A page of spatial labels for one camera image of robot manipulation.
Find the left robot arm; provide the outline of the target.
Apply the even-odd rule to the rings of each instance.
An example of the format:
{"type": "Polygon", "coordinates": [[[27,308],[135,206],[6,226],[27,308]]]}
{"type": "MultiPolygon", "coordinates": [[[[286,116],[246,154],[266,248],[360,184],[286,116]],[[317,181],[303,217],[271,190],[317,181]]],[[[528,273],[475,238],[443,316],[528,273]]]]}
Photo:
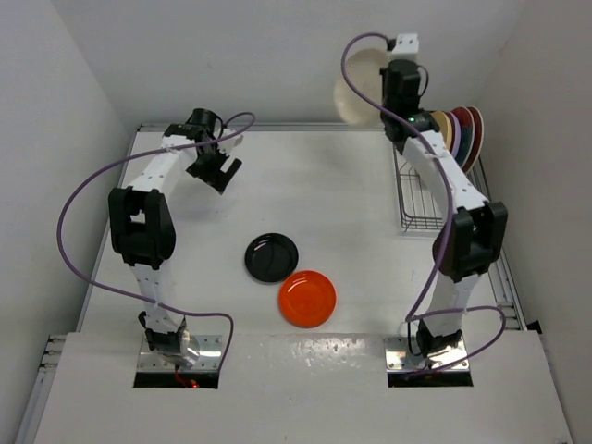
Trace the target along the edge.
{"type": "Polygon", "coordinates": [[[233,143],[215,140],[225,127],[215,112],[194,109],[186,122],[168,126],[161,154],[128,186],[108,195],[113,249],[130,267],[145,299],[139,321],[148,347],[176,368],[191,368],[199,347],[185,316],[165,307],[175,298],[168,261],[177,242],[167,199],[185,174],[218,193],[226,190],[241,161],[230,157],[233,143]]]}

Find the red teal floral plate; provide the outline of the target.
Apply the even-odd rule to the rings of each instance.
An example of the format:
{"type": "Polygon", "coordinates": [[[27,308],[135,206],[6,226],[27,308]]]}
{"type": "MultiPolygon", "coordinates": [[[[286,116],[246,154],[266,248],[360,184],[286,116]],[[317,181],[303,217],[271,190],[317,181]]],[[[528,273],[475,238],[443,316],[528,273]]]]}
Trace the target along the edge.
{"type": "Polygon", "coordinates": [[[474,141],[475,123],[473,116],[467,107],[456,107],[452,110],[452,114],[459,120],[461,129],[460,146],[455,159],[458,165],[463,167],[468,159],[474,141]]]}
{"type": "Polygon", "coordinates": [[[474,140],[469,156],[462,167],[462,170],[465,173],[469,173],[471,171],[471,169],[475,166],[479,155],[481,154],[485,132],[485,124],[481,111],[474,106],[468,106],[467,109],[471,113],[474,120],[474,140]]]}

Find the cream plastic plate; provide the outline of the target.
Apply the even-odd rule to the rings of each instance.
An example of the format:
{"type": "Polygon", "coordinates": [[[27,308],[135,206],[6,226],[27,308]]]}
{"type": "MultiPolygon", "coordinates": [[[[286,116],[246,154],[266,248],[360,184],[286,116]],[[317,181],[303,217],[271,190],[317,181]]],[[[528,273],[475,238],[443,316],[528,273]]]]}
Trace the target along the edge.
{"type": "MultiPolygon", "coordinates": [[[[374,103],[381,104],[382,79],[380,69],[389,62],[382,49],[365,48],[345,60],[345,72],[350,83],[374,103]]],[[[380,111],[363,100],[340,76],[334,86],[334,105],[340,119],[354,127],[372,128],[380,123],[380,111]]]]}

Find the black glossy plate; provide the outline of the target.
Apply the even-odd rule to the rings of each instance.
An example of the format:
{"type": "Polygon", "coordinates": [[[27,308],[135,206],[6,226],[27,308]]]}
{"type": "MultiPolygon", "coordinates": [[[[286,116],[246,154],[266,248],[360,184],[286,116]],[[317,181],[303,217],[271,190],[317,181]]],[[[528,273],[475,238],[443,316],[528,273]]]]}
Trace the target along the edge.
{"type": "Polygon", "coordinates": [[[272,284],[290,276],[299,259],[299,251],[292,239],[281,233],[265,233],[248,245],[244,265],[256,281],[272,284]]]}

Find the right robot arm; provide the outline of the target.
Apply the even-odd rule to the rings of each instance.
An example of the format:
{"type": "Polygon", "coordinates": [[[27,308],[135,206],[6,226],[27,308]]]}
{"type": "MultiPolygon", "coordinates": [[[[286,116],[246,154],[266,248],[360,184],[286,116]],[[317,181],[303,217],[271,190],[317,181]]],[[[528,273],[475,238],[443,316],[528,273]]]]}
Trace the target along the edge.
{"type": "Polygon", "coordinates": [[[436,120],[419,106],[420,68],[394,59],[380,70],[381,120],[388,139],[429,189],[445,218],[432,247],[434,268],[425,287],[433,292],[426,314],[407,317],[423,356],[455,346],[463,313],[480,277],[500,257],[508,220],[503,203],[476,189],[447,149],[436,120]]]}

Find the orange glossy plate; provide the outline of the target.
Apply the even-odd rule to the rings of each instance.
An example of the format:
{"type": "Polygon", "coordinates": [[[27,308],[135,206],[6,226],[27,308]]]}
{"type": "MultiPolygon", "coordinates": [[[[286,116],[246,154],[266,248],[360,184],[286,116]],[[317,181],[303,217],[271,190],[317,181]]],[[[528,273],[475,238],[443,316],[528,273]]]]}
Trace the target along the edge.
{"type": "Polygon", "coordinates": [[[338,295],[332,282],[314,270],[291,274],[282,284],[278,309],[282,317],[299,328],[320,327],[332,316],[338,295]]]}

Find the yellow plastic plate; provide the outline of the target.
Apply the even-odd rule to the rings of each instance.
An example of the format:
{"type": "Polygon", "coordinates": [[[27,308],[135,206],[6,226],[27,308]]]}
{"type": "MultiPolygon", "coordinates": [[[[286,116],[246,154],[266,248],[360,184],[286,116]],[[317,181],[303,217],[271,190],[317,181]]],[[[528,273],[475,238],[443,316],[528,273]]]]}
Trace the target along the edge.
{"type": "Polygon", "coordinates": [[[439,110],[433,111],[431,116],[439,126],[440,133],[442,134],[443,140],[446,143],[447,149],[452,152],[454,132],[450,117],[446,112],[439,110]]]}

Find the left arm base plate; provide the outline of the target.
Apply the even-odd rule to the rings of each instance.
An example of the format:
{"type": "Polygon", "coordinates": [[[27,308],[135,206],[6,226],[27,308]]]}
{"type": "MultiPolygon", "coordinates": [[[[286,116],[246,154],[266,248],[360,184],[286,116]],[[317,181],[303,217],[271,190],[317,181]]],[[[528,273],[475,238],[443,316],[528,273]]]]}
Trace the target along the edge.
{"type": "Polygon", "coordinates": [[[133,387],[135,389],[218,389],[222,337],[191,336],[189,356],[183,360],[151,351],[142,340],[133,387]]]}

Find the lilac plastic plate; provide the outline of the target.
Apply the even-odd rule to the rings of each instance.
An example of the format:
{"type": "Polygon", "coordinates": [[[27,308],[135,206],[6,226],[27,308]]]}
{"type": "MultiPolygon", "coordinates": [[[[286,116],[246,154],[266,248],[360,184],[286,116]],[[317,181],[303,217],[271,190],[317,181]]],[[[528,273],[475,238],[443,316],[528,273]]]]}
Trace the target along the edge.
{"type": "Polygon", "coordinates": [[[451,111],[447,112],[447,116],[450,119],[451,126],[453,129],[453,142],[452,142],[452,146],[451,146],[451,153],[452,153],[452,156],[454,158],[456,158],[459,153],[460,144],[461,144],[461,137],[462,137],[461,125],[460,125],[459,119],[451,111]]]}

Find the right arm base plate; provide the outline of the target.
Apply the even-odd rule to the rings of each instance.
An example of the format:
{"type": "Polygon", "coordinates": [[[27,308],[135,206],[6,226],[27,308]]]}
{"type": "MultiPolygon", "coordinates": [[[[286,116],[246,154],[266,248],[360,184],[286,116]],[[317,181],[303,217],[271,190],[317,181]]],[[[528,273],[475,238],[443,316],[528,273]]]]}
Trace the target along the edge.
{"type": "Polygon", "coordinates": [[[416,349],[415,337],[384,339],[390,388],[454,388],[473,385],[463,339],[456,346],[430,353],[426,358],[420,353],[415,355],[416,349]]]}

